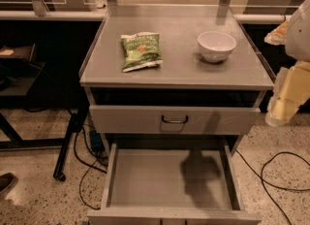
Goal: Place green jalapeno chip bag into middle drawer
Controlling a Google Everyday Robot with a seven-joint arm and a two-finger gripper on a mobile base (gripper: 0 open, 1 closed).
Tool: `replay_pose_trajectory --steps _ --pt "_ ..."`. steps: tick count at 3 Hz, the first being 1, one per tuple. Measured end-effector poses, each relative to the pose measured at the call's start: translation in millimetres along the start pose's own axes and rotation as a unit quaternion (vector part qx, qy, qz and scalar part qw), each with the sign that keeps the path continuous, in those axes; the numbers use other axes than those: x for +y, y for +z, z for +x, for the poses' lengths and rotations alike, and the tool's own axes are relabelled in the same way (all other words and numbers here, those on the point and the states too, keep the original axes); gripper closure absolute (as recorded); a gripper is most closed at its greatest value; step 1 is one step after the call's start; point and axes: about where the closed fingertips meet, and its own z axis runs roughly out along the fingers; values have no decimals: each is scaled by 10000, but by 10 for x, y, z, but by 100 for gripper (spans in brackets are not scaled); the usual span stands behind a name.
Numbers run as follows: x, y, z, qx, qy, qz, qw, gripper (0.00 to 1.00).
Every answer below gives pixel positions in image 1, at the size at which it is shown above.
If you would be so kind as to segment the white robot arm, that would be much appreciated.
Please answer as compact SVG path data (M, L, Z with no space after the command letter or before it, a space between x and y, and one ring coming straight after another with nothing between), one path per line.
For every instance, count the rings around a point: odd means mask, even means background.
M267 106L265 122L279 127L289 123L310 99L310 0L305 0L291 18L268 33L264 41L284 45L285 53L296 61L290 69L280 69Z

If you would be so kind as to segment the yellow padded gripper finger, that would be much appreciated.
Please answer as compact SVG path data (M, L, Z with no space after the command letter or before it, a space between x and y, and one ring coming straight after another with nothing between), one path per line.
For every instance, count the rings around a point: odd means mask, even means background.
M309 99L310 63L297 61L290 69L282 67L276 76L265 122L272 127L286 125Z

